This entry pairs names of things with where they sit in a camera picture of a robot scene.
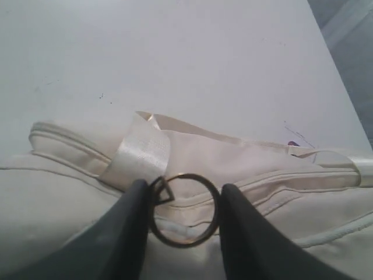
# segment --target table surface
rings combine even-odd
[[[33,122],[134,111],[371,153],[306,0],[2,0],[0,159]]]

